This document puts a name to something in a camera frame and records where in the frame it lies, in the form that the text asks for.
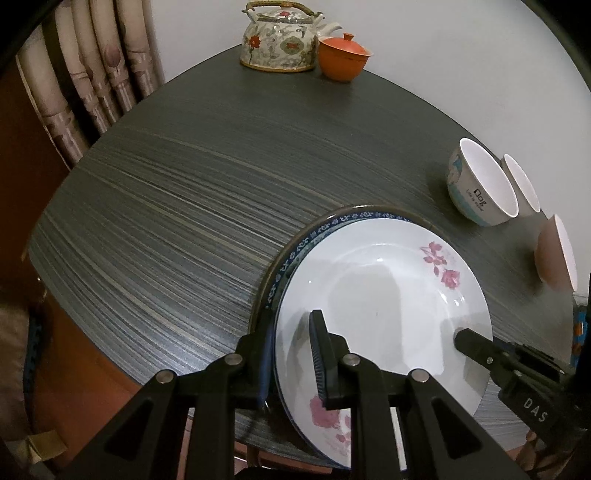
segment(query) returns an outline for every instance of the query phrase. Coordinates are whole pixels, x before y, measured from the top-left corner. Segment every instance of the pink flower pattern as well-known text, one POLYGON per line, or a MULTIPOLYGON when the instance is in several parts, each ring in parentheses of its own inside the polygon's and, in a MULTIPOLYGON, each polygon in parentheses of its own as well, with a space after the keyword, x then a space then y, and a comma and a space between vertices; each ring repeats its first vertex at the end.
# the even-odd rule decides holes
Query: pink flower pattern
POLYGON ((318 395, 315 395, 310 400, 310 412, 312 414, 312 422, 317 427, 322 427, 324 429, 335 429, 338 431, 336 433, 335 438, 343 444, 345 448, 350 448, 351 446, 351 417, 347 415, 345 417, 345 425, 349 429, 348 432, 343 433, 340 422, 339 422, 339 414, 340 410, 326 410, 322 406, 322 400, 319 399, 318 395))
POLYGON ((322 400, 318 398, 318 395, 310 400, 310 412, 312 413, 312 421, 317 427, 324 429, 339 428, 340 410, 326 410, 322 406, 322 400))
MULTIPOLYGON (((443 255, 440 255, 442 246, 435 242, 429 243, 428 247, 420 247, 422 252, 426 254, 423 260, 426 263, 433 264, 433 274, 438 277, 440 273, 440 266, 447 265, 447 260, 443 255)), ((455 290, 460 286, 460 273, 456 270, 448 270, 442 267, 443 273, 441 275, 441 283, 447 288, 455 290)))

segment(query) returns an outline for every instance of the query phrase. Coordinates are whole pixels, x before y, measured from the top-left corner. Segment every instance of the teapot handle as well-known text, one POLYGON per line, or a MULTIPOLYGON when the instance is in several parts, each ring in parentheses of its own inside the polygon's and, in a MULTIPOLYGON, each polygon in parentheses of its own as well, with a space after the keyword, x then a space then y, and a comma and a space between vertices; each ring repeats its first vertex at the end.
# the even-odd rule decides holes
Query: teapot handle
POLYGON ((302 10, 306 15, 311 17, 318 17, 322 12, 314 12, 307 6, 299 4, 298 2, 274 2, 267 0, 259 0, 256 2, 248 2, 246 8, 243 10, 246 13, 248 10, 254 10, 255 7, 283 7, 283 8, 298 8, 302 10))

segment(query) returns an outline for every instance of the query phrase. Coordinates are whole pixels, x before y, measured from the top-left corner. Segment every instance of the teapot lid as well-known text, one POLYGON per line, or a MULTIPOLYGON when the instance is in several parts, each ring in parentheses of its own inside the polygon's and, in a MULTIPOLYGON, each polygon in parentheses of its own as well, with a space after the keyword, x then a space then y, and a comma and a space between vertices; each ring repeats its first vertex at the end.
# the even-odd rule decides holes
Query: teapot lid
POLYGON ((351 33, 343 33, 343 38, 340 37, 325 37, 320 41, 329 47, 338 48, 339 50, 356 53, 357 55, 373 55, 367 48, 362 47, 357 42, 353 41, 354 35, 351 33))
POLYGON ((305 9, 304 11, 300 8, 300 4, 291 2, 282 2, 279 6, 278 9, 258 14, 256 19, 263 22, 311 24, 320 15, 320 12, 315 14, 312 10, 301 5, 305 9))

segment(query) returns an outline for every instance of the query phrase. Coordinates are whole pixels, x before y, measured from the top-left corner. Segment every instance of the wood grain surface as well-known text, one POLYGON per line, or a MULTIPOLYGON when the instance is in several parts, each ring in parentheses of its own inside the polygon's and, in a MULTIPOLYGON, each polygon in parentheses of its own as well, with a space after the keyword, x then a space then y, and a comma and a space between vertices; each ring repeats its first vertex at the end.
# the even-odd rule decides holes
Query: wood grain surface
MULTIPOLYGON (((493 334, 567 359, 572 308, 541 283, 543 213, 481 228, 447 194, 469 132, 363 72, 261 73, 233 48, 139 103, 84 156, 33 234, 31 260, 89 339, 138 382, 233 351, 265 271, 320 215, 393 204, 427 219, 466 260, 493 334)), ((527 428, 489 385, 476 418, 505 448, 527 428)), ((239 413, 241 441, 326 464, 284 421, 239 413)))

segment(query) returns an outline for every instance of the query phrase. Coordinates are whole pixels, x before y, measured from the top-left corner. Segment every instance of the bowl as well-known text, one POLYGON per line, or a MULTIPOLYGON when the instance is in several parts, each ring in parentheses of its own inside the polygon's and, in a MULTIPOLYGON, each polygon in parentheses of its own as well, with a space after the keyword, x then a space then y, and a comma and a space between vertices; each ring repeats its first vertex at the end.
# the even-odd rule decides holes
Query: bowl
POLYGON ((350 82, 361 73, 363 67, 373 55, 367 48, 353 41, 351 33, 344 33, 343 38, 321 37, 318 45, 318 63, 331 80, 350 82))
POLYGON ((540 212, 540 201, 529 178, 510 155, 505 154, 501 168, 509 178, 519 204, 519 216, 527 217, 540 212))
POLYGON ((511 182, 481 145, 462 138, 449 160, 447 191, 456 208, 480 226, 493 226, 519 213, 511 182))
POLYGON ((558 215, 553 215, 542 227, 534 256, 538 275, 552 290, 577 290, 578 277, 573 247, 558 215))

